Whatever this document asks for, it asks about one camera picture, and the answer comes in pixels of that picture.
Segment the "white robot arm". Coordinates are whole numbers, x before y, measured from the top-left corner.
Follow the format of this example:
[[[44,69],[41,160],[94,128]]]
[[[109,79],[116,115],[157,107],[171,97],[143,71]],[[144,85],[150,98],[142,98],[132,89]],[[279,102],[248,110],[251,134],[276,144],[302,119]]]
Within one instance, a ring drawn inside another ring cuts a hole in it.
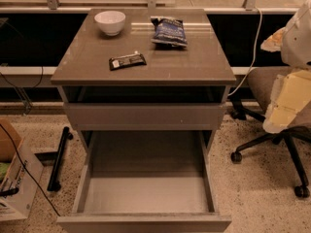
[[[293,68],[288,75],[277,76],[265,113],[263,129],[280,133],[311,101],[311,0],[306,0],[286,26],[264,40],[260,48],[279,50],[282,61]]]

